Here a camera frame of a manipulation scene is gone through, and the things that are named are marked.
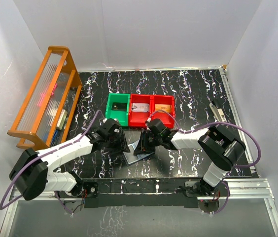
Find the green plastic bin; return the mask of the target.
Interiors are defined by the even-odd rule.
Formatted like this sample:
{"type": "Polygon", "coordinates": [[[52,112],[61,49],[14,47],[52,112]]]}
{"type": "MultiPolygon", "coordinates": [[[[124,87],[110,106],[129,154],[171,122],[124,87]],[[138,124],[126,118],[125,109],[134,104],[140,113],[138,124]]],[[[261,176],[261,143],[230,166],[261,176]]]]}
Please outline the green plastic bin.
{"type": "Polygon", "coordinates": [[[110,93],[108,95],[105,117],[117,119],[121,126],[128,127],[130,94],[110,93]]]}

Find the red double plastic bin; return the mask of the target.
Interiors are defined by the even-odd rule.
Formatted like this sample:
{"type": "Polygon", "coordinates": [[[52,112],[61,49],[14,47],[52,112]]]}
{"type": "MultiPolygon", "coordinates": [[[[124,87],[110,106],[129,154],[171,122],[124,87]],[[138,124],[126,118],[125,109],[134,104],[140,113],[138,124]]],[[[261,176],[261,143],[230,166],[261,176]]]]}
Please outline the red double plastic bin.
{"type": "Polygon", "coordinates": [[[169,114],[173,118],[175,118],[175,106],[173,96],[161,94],[131,94],[128,127],[145,127],[145,122],[148,120],[149,116],[156,112],[154,115],[152,115],[151,119],[160,119],[166,127],[173,128],[174,120],[168,114],[166,114],[165,111],[156,111],[154,109],[155,104],[170,104],[172,106],[172,111],[169,114]],[[148,103],[149,112],[133,112],[131,108],[132,103],[148,103]]]}

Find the dark grey credit card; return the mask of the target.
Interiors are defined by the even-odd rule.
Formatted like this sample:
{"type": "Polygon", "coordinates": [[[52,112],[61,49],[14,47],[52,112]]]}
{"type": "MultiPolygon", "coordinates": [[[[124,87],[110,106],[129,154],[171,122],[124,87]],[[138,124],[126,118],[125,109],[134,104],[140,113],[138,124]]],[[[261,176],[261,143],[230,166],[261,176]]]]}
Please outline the dark grey credit card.
{"type": "Polygon", "coordinates": [[[111,109],[113,111],[127,111],[128,103],[123,102],[113,102],[111,109]]]}

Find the black silver stapler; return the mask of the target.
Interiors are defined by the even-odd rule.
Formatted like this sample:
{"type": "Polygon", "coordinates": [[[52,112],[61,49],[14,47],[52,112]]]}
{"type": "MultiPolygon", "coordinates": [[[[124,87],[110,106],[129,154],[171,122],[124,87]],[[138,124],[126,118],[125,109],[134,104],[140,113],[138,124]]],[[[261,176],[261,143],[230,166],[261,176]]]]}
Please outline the black silver stapler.
{"type": "Polygon", "coordinates": [[[227,122],[224,112],[222,110],[222,106],[218,100],[211,100],[209,103],[209,107],[218,122],[227,122]]]}

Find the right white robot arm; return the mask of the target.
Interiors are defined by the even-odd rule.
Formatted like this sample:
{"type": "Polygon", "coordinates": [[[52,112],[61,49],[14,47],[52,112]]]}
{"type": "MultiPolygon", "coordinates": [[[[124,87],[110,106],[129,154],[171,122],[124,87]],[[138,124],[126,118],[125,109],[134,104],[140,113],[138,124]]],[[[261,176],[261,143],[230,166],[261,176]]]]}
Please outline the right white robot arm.
{"type": "Polygon", "coordinates": [[[203,150],[211,164],[200,181],[192,186],[185,186],[184,189],[187,193],[209,196],[246,150],[244,142],[230,132],[227,126],[242,130],[235,124],[213,122],[192,131],[184,131],[169,129],[160,119],[153,119],[147,124],[147,128],[141,131],[134,155],[150,155],[158,146],[173,151],[203,150]]]}

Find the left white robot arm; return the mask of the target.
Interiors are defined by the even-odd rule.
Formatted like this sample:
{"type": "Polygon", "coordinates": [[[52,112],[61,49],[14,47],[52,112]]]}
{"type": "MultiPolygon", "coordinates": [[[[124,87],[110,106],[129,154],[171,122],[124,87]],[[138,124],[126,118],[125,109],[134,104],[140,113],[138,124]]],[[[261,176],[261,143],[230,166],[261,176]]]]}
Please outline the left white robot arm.
{"type": "Polygon", "coordinates": [[[72,171],[55,170],[77,157],[106,149],[113,154],[129,152],[125,133],[116,119],[106,119],[97,127],[57,146],[22,152],[9,178],[25,200],[32,200],[43,192],[66,192],[69,196],[82,193],[83,182],[72,171]]]}

